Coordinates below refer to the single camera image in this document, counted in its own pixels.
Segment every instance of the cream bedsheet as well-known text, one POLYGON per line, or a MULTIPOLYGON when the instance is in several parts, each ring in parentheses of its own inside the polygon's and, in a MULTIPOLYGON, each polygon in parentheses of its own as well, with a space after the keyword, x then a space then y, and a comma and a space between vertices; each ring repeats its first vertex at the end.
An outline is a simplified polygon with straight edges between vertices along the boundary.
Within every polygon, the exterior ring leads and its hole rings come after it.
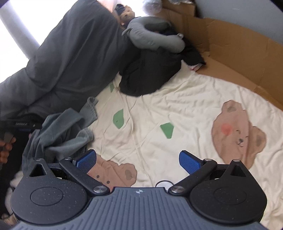
POLYGON ((212 141, 213 121, 224 102, 239 102, 252 125, 267 137, 265 148, 250 169, 268 199, 261 223, 272 230, 283 227, 281 110, 248 89, 190 71, 185 63, 160 90, 142 97, 120 93, 116 88, 120 79, 117 75, 97 97, 98 120, 90 126, 95 141, 89 148, 105 160, 134 164, 138 173, 133 187, 152 187, 161 180, 176 183, 188 176, 179 165, 181 150, 223 163, 212 141), (172 126, 166 136, 160 125, 167 123, 172 126))

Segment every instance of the brown bear print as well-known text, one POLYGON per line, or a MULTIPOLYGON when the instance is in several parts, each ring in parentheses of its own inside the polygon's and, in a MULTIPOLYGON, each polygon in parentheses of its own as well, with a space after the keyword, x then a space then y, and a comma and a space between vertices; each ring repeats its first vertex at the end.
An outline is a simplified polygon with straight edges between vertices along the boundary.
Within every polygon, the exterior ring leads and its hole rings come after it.
POLYGON ((87 174, 112 191, 113 187, 131 187, 137 180, 138 172, 133 164, 118 165, 97 155, 96 164, 87 174))
POLYGON ((222 112, 213 122, 211 134, 214 147, 226 164, 239 159, 248 169, 266 145, 266 134, 252 126, 246 110, 233 100, 223 104, 222 112))

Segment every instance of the pink cheek print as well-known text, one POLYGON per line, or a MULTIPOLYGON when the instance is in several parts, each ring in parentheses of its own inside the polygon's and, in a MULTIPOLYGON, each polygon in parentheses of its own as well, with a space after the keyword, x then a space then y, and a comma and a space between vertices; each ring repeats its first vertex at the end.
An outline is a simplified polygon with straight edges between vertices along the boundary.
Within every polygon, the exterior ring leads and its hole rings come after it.
POLYGON ((224 123, 222 126, 221 126, 221 132, 226 135, 226 136, 229 136, 232 132, 232 126, 227 124, 227 123, 224 123))

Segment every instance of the human hand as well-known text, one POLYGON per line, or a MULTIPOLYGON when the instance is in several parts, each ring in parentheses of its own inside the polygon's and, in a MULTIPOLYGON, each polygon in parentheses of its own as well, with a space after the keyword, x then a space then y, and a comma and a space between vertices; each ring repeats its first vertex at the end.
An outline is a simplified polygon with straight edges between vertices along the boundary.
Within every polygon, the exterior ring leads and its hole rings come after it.
POLYGON ((4 141, 0 140, 0 147, 3 147, 3 150, 0 152, 0 163, 7 163, 9 152, 12 150, 12 144, 15 143, 15 141, 15 137, 12 138, 10 143, 5 143, 4 141))

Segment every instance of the ribbed gray plate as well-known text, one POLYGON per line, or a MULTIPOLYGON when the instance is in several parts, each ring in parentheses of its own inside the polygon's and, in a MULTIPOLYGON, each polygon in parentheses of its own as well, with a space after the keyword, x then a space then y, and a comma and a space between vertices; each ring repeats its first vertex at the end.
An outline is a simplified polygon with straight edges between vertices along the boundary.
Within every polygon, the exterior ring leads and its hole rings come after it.
POLYGON ((95 197, 78 217, 56 226, 19 223, 14 230, 265 230, 259 223, 225 227, 198 216, 183 197, 164 188, 115 188, 95 197))

